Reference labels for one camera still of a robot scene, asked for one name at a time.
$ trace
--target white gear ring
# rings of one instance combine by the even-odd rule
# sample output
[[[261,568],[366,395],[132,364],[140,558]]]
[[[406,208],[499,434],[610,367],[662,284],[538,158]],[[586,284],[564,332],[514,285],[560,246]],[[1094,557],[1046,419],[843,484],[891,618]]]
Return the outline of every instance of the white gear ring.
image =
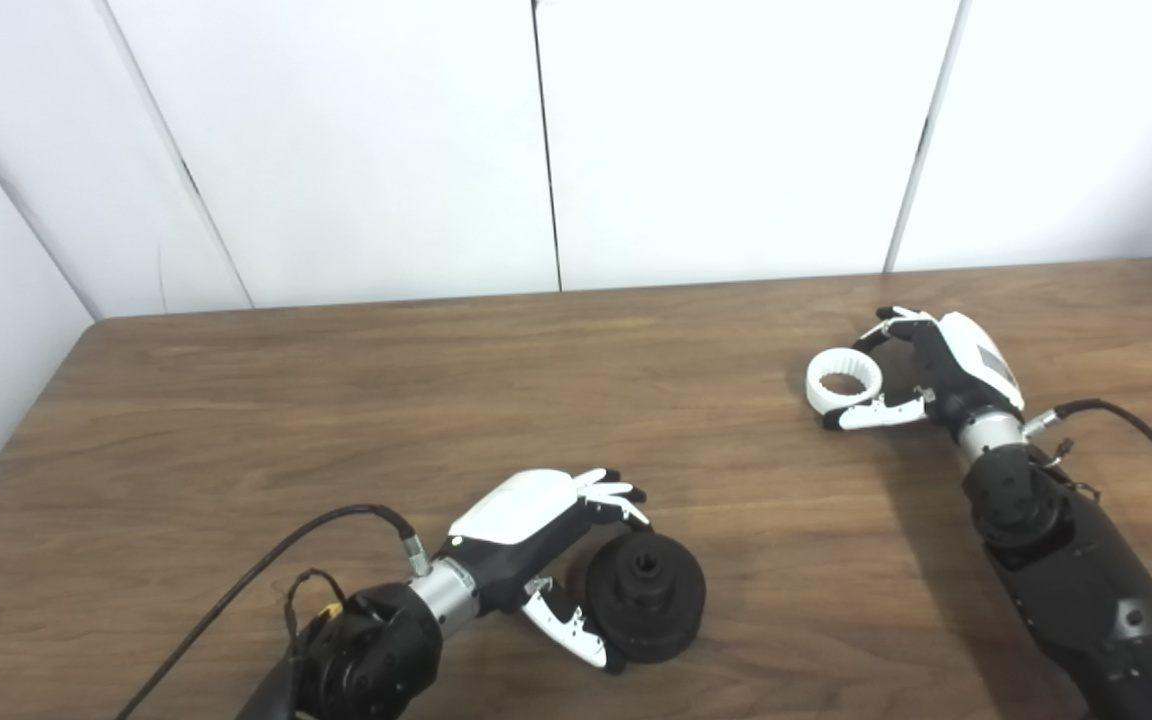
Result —
[[[856,395],[841,395],[824,387],[820,382],[826,376],[847,376],[855,379],[865,389]],[[873,357],[852,350],[850,347],[831,347],[820,353],[808,364],[808,402],[818,414],[825,415],[840,407],[858,406],[878,396],[882,391],[882,370],[878,369]]]

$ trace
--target robotic hand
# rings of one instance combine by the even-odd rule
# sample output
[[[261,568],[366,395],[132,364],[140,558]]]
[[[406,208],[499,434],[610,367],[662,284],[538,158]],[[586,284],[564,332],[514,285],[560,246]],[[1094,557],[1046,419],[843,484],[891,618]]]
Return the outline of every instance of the robotic hand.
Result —
[[[882,306],[851,348],[827,350],[808,370],[808,396],[832,430],[932,420],[948,429],[969,464],[963,490],[984,552],[1038,647],[1069,674],[1100,720],[1152,719],[1152,577],[1111,518],[1055,458],[1029,438],[1102,401],[1058,406],[1024,423],[1020,386],[988,334],[965,314],[940,320]],[[892,338],[914,346],[918,384],[887,406],[869,357]],[[842,396],[823,387],[846,373],[864,386]],[[1062,445],[1068,450],[1069,441]]]
[[[407,583],[367,588],[348,598],[338,592],[342,601],[294,635],[287,655],[257,688],[238,720],[399,717],[416,694],[434,683],[444,642],[493,611],[524,611],[532,623],[581,660],[620,673],[626,667],[623,653],[607,642],[555,579],[541,573],[591,526],[616,521],[637,532],[602,548],[599,556],[608,551],[616,555],[613,564],[621,562],[623,553],[612,546],[624,547],[628,538],[641,538],[653,547],[672,543],[669,547],[681,550],[650,532],[649,518],[635,506],[644,500],[643,491],[621,482],[616,470],[596,469],[576,477],[559,470],[514,475],[452,523],[447,541],[433,560],[426,559],[415,536],[403,540],[415,570]],[[699,578],[703,605],[699,566],[690,553],[681,553],[675,556],[676,571],[669,582],[684,574]],[[644,579],[649,589],[659,588],[660,579],[659,556],[652,560],[649,570],[653,573],[637,573],[643,575],[637,579]],[[635,577],[628,579],[634,582]],[[700,605],[689,607],[695,624],[685,642],[675,644],[677,652],[695,638]],[[289,628],[294,628],[294,619],[289,619]]]

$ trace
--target black spool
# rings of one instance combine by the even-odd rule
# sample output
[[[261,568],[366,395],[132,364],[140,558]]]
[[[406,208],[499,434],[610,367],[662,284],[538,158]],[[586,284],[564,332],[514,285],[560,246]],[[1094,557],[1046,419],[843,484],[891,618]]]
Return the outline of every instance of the black spool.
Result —
[[[664,662],[687,650],[700,630],[705,575],[672,538],[623,535],[590,561],[585,606],[626,660]]]

